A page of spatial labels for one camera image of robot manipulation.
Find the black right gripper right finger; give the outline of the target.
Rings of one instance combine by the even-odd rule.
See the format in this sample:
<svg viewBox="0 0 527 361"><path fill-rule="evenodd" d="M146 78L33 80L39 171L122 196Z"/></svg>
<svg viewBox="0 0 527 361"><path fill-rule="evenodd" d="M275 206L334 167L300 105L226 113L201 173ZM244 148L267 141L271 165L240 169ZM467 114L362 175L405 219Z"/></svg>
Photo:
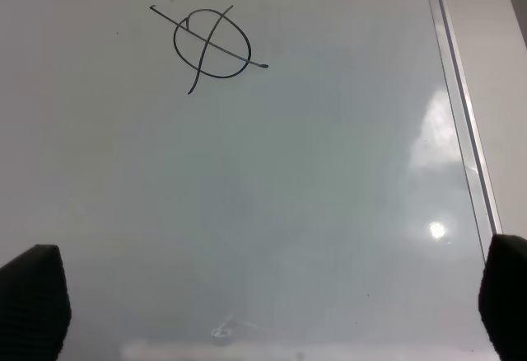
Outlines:
<svg viewBox="0 0 527 361"><path fill-rule="evenodd" d="M501 360L526 359L526 240L496 234L489 246L478 310Z"/></svg>

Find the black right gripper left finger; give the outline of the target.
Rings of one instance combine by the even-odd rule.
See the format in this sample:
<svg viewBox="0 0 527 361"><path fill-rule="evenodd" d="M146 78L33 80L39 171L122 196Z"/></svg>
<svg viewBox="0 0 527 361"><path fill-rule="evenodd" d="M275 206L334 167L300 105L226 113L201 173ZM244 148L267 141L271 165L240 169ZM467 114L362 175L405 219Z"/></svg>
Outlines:
<svg viewBox="0 0 527 361"><path fill-rule="evenodd" d="M1 359L58 359L72 319L60 250L35 245L1 267Z"/></svg>

